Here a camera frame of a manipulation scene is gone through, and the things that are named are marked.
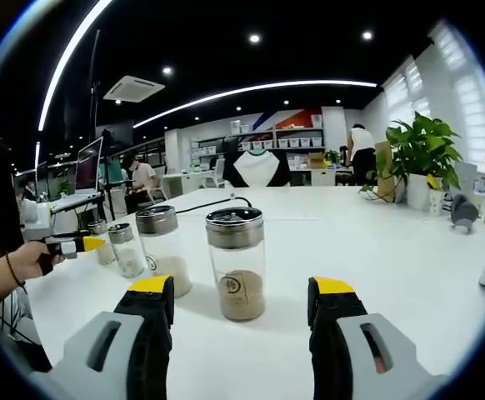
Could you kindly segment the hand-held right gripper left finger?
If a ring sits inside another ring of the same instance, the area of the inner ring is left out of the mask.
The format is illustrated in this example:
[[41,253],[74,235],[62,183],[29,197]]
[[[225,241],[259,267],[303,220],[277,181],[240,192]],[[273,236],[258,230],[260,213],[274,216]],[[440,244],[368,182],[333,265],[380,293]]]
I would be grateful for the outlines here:
[[166,399],[172,350],[170,276],[132,285],[65,343],[62,379],[74,399]]

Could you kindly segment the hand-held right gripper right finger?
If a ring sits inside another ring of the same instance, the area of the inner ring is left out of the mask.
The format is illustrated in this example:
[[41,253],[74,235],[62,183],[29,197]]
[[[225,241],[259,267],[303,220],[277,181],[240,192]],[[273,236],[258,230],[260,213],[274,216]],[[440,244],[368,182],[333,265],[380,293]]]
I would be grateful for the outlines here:
[[307,288],[315,399],[414,399],[416,347],[347,283],[311,277]]

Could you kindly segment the person's left hand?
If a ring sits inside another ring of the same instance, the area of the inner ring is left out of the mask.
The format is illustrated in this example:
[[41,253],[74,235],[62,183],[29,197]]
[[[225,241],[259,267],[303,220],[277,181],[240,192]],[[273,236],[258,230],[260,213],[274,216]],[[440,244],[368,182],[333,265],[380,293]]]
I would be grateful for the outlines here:
[[26,242],[19,249],[6,255],[7,265],[19,286],[27,280],[48,275],[64,260],[64,256],[53,244]]

